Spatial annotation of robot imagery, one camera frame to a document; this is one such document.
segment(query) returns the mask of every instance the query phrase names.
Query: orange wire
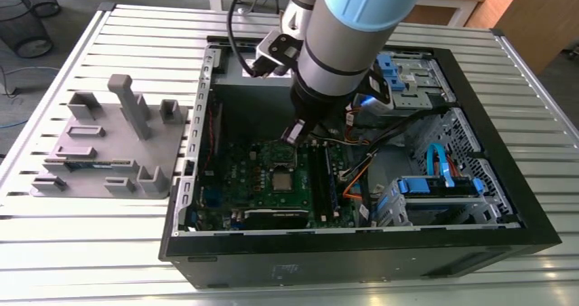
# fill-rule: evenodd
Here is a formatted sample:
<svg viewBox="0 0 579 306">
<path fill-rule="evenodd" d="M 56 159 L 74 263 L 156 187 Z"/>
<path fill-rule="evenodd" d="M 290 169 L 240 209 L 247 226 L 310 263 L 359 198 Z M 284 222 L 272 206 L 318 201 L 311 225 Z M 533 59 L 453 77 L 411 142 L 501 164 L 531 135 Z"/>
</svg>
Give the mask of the orange wire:
<svg viewBox="0 0 579 306">
<path fill-rule="evenodd" d="M 350 185 L 347 186 L 344 192 L 342 193 L 342 196 L 348 197 L 348 198 L 355 198 L 355 199 L 362 199 L 360 195 L 354 195 L 350 194 L 350 190 L 352 189 L 354 184 L 358 182 L 362 174 L 366 172 L 366 170 L 368 169 L 370 163 L 364 166 L 364 168 L 362 168 L 360 172 L 358 173 L 356 177 L 354 177 L 352 182 L 350 183 Z"/>
<path fill-rule="evenodd" d="M 457 165 L 454 164 L 454 161 L 453 161 L 450 154 L 446 154 L 446 159 L 449 160 L 449 163 L 451 164 L 451 172 L 454 173 L 453 176 L 459 176 L 461 171 L 459 171 L 459 168 L 457 167 Z"/>
<path fill-rule="evenodd" d="M 350 138 L 350 132 L 352 131 L 352 126 L 347 126 L 346 127 L 346 133 L 344 133 L 344 141 L 346 142 L 348 142 L 348 143 L 358 143 L 359 141 L 358 140 L 352 140 L 351 138 Z M 370 145 L 370 141 L 368 140 L 363 140 L 362 141 L 362 144 L 363 145 Z"/>
</svg>

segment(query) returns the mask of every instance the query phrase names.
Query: robotic arm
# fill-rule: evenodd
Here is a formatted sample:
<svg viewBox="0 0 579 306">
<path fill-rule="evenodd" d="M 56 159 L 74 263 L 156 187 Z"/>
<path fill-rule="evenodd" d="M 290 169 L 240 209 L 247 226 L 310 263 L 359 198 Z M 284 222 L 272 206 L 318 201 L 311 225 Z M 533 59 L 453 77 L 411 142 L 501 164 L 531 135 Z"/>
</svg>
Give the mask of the robotic arm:
<svg viewBox="0 0 579 306">
<path fill-rule="evenodd" d="M 283 133 L 287 143 L 298 146 L 330 112 L 347 106 L 415 3 L 417 0 L 291 0 L 283 33 L 272 32 L 258 47 L 259 55 L 294 71 L 295 118 Z"/>
</svg>

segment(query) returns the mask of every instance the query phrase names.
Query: open computer tower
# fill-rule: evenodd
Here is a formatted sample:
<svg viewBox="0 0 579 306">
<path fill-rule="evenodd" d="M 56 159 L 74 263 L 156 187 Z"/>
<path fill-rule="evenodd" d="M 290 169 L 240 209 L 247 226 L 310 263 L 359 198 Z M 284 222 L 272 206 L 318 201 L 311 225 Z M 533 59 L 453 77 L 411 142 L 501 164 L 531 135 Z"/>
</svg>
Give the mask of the open computer tower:
<svg viewBox="0 0 579 306">
<path fill-rule="evenodd" d="M 450 50 L 384 47 L 391 103 L 354 96 L 295 149 L 291 74 L 208 40 L 159 255 L 196 288 L 457 277 L 561 243 Z"/>
</svg>

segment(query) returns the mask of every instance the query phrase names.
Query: green circuit board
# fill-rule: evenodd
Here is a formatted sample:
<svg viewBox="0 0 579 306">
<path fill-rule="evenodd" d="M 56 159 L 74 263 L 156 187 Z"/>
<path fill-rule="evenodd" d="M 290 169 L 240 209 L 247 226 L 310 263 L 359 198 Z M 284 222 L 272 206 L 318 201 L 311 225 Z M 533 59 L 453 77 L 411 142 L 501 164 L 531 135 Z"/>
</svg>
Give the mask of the green circuit board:
<svg viewBox="0 0 579 306">
<path fill-rule="evenodd" d="M 311 151 L 327 151 L 327 166 L 335 183 L 328 191 L 338 199 L 331 216 L 319 216 L 319 201 L 311 187 Z M 231 213 L 244 210 L 307 210 L 308 227 L 352 227 L 352 203 L 342 199 L 343 184 L 338 171 L 346 169 L 346 150 L 339 145 L 300 148 L 279 142 L 263 141 L 228 144 L 220 152 L 214 176 L 206 176 L 199 211 L 202 230 L 230 230 Z"/>
</svg>

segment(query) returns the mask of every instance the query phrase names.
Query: blue cable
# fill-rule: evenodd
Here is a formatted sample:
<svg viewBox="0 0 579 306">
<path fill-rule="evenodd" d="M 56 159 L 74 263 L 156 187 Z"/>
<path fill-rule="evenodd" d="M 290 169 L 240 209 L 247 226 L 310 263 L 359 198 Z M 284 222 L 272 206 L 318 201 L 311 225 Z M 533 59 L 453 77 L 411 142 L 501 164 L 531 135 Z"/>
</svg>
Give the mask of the blue cable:
<svg viewBox="0 0 579 306">
<path fill-rule="evenodd" d="M 435 157 L 434 157 L 435 151 L 441 162 L 441 174 L 445 176 L 446 186 L 454 187 L 451 167 L 449 166 L 449 161 L 446 160 L 445 148 L 441 145 L 441 143 L 431 143 L 431 145 L 429 145 L 429 150 L 426 152 L 426 174 L 429 176 L 435 175 Z"/>
<path fill-rule="evenodd" d="M 0 126 L 0 130 L 2 130 L 3 128 L 14 128 L 15 126 L 19 126 L 19 125 L 22 125 L 22 124 L 24 124 L 24 123 L 27 123 L 27 122 L 28 122 L 28 119 L 27 119 L 26 121 L 22 121 L 20 123 L 8 124 L 8 125 L 2 125 L 2 126 Z"/>
</svg>

